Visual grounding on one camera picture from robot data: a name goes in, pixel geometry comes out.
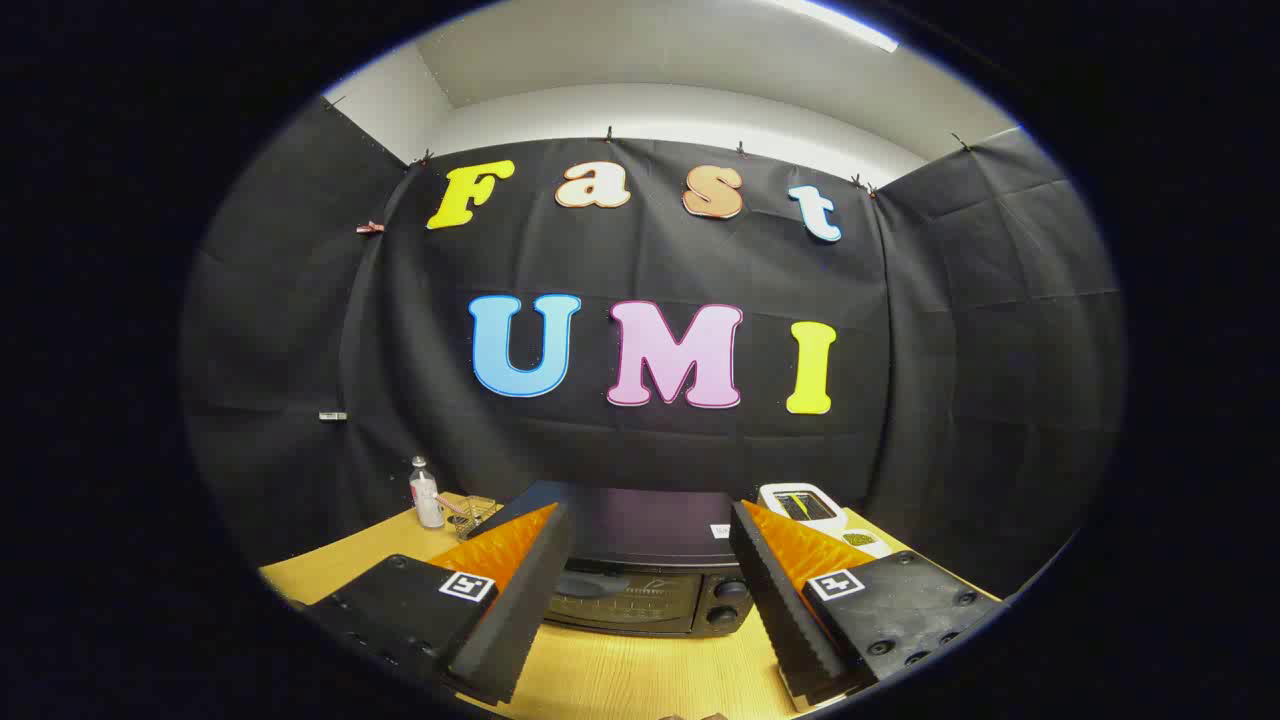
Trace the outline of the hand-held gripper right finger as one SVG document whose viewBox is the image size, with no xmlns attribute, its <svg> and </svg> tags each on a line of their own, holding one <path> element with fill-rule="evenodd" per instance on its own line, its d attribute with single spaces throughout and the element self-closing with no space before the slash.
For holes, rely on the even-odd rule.
<svg viewBox="0 0 1280 720">
<path fill-rule="evenodd" d="M 822 705 L 913 670 L 1002 602 L 911 550 L 876 559 L 750 501 L 730 543 L 788 693 Z"/>
</svg>

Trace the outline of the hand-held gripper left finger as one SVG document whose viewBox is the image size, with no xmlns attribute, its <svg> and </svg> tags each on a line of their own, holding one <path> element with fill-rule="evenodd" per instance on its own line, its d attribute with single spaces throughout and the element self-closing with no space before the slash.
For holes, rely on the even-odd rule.
<svg viewBox="0 0 1280 720">
<path fill-rule="evenodd" d="M 419 687 L 511 701 L 573 543 L 547 503 L 429 561 L 392 553 L 296 609 L 339 644 Z"/>
</svg>

